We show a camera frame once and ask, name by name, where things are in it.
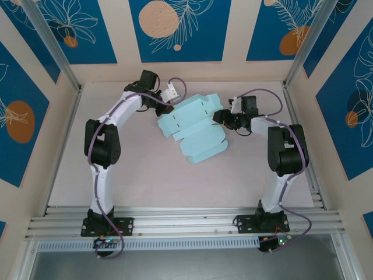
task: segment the white floor panel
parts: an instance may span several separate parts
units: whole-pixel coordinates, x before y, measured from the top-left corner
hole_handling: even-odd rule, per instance
[[[51,194],[50,206],[89,206],[92,174],[84,155],[85,123],[106,113],[122,95],[128,82],[85,85],[68,143]],[[187,82],[188,96],[218,93],[228,108],[228,98],[254,88],[276,92],[284,103],[277,118],[290,123],[280,82]],[[269,93],[257,92],[260,114],[279,108]],[[242,137],[225,129],[228,148],[198,164],[190,164],[172,137],[165,138],[154,109],[135,113],[120,132],[122,153],[115,165],[114,204],[133,207],[255,207],[271,171],[267,142],[257,135]],[[304,174],[296,179],[284,203],[312,207]]]

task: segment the light blue foam block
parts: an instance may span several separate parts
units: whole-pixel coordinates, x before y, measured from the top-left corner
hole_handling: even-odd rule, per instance
[[[158,125],[167,138],[172,134],[190,127],[217,111],[223,109],[216,93],[207,96],[196,94],[178,105],[170,114],[165,114],[158,120]]]
[[[225,137],[226,133],[220,125],[211,125],[184,138],[180,148],[190,163],[199,163],[227,149]]]
[[[181,151],[191,163],[198,163],[224,151],[228,142],[220,125],[214,125],[214,112],[221,110],[219,96],[196,94],[175,106],[170,114],[158,120],[165,137],[173,136],[175,141],[182,138]]]

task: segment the beige wall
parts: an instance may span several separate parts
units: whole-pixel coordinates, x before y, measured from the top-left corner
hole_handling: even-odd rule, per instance
[[[52,81],[2,9],[0,26],[1,43],[50,101],[21,187],[0,180],[0,221],[7,224],[0,242],[0,279],[7,279],[30,217],[43,210],[75,93],[62,75],[57,85]]]
[[[322,188],[340,211],[367,279],[373,279],[373,240],[363,214],[373,211],[373,169],[347,180],[315,96],[371,20],[372,8],[371,0],[358,0],[310,79],[301,71],[290,88]]]
[[[246,62],[262,0],[232,0],[222,62],[141,63],[128,0],[98,0],[118,64],[72,65],[82,83],[135,81],[143,69],[163,81],[281,81],[293,60]]]

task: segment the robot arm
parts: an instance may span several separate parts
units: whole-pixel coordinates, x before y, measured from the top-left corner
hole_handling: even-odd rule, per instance
[[[296,134],[302,149],[305,153],[306,165],[308,164],[308,152],[305,144],[302,126],[291,125],[290,128]],[[287,181],[283,199],[297,178],[293,176],[301,170],[301,158],[288,130],[274,125],[264,117],[256,117],[251,120],[251,132],[259,134],[267,139],[268,143],[268,164],[272,173],[272,180],[262,197],[263,210],[267,213],[278,213],[282,211],[279,205],[281,191]]]
[[[121,154],[119,132],[123,125],[143,105],[148,108],[155,108],[157,116],[170,113],[173,107],[169,100],[174,100],[180,96],[172,83],[168,83],[168,89],[164,91],[152,92],[151,89],[154,88],[157,79],[158,76],[155,73],[144,70],[140,80],[130,83],[124,89],[121,98],[108,113],[98,120],[89,120],[86,123],[85,155],[90,157],[89,162],[93,175],[93,199],[88,217],[83,221],[82,236],[101,236],[111,230],[111,226],[103,214],[112,222],[115,220],[112,175],[114,164]]]
[[[259,115],[255,96],[241,97],[241,106],[237,98],[229,100],[232,108],[215,112],[215,122],[225,125],[230,130],[246,128],[249,134],[259,134],[267,139],[268,165],[273,172],[272,180],[266,188],[265,194],[259,201],[255,215],[239,215],[237,223],[239,233],[275,232],[280,226],[282,231],[288,232],[287,217],[280,205],[281,198],[285,199],[290,185],[296,174],[302,170],[302,157],[295,140],[285,127],[280,127],[264,115]],[[290,125],[298,139],[308,165],[308,151],[305,143],[303,128],[299,124]]]
[[[127,96],[133,93],[134,92],[123,92],[123,95],[118,100],[118,102],[110,109],[109,112],[112,112],[113,110],[115,111],[112,114],[112,116],[110,116],[108,120],[106,121],[105,130],[103,131],[105,135],[107,134],[113,135],[113,137],[111,138],[112,139],[111,140],[112,160],[106,160],[106,162],[102,161],[101,162],[102,165],[99,162],[96,163],[96,168],[98,168],[97,194],[100,200],[101,207],[106,214],[108,214],[114,207],[113,194],[112,194],[112,175],[113,175],[114,164],[119,159],[119,155],[121,153],[118,133],[120,132],[123,125],[130,118],[130,116],[134,112],[136,112],[136,110],[140,109],[142,106],[142,97],[140,95],[132,96],[129,99],[126,99]],[[109,115],[109,112],[103,115],[102,117],[100,117],[97,121],[90,120],[87,123],[88,127],[91,124],[93,124],[91,125],[92,129],[90,131],[94,131],[95,128],[97,129],[96,125],[98,123],[102,123]],[[91,166],[93,182],[96,180],[96,175],[97,175],[96,168],[94,166]],[[95,198],[94,190],[93,190],[93,198],[92,198],[90,209],[92,209],[94,213],[101,214],[101,211],[97,205],[97,200]]]

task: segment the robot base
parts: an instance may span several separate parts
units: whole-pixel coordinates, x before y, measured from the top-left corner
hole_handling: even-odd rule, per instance
[[[115,218],[114,208],[107,214],[123,236],[132,236],[133,218]],[[88,217],[83,220],[82,237],[118,236],[103,215],[88,210]]]
[[[265,212],[262,201],[259,201],[254,215],[238,215],[235,218],[238,233],[274,233],[279,227],[282,232],[289,232],[287,216],[284,211]]]

